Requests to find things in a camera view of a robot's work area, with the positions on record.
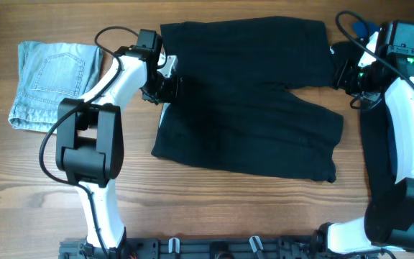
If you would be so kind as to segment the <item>black shorts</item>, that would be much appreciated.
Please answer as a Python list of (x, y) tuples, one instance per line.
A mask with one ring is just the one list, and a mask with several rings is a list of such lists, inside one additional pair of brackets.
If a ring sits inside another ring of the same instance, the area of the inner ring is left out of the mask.
[(180, 93), (152, 154), (185, 165), (312, 181), (336, 180), (343, 117), (294, 90), (331, 84), (321, 21), (265, 17), (163, 24)]

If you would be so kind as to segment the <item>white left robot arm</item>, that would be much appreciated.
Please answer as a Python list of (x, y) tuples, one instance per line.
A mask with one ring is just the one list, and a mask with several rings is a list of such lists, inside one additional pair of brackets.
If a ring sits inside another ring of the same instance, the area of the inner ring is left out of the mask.
[(86, 216), (84, 253), (103, 258), (124, 250), (126, 228), (116, 197), (124, 162), (121, 114), (138, 92), (154, 104), (175, 97), (178, 59), (155, 47), (123, 47), (102, 79), (58, 107), (56, 164), (80, 196)]

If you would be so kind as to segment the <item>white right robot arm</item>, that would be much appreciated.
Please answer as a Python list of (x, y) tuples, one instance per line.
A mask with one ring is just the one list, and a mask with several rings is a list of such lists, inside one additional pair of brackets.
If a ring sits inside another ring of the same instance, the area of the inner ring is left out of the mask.
[(414, 252), (414, 57), (390, 54), (351, 77), (341, 75), (346, 92), (378, 92), (384, 111), (366, 113), (379, 121), (362, 123), (367, 170), (385, 177), (361, 218), (326, 223), (314, 232), (313, 254), (350, 258), (391, 250)]

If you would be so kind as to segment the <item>black garment in pile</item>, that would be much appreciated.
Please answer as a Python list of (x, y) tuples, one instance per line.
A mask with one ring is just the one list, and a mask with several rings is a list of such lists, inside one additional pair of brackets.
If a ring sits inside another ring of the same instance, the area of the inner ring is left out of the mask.
[(389, 126), (384, 101), (373, 109), (360, 111), (360, 132), (371, 200), (380, 198), (395, 184), (390, 162)]

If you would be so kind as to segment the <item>folded light blue jeans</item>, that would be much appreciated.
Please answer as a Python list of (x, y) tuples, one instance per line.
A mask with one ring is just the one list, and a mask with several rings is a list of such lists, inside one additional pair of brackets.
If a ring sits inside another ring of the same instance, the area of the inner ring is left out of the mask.
[(19, 43), (19, 83), (8, 118), (12, 128), (47, 132), (64, 98), (77, 99), (98, 83), (102, 60), (93, 45)]

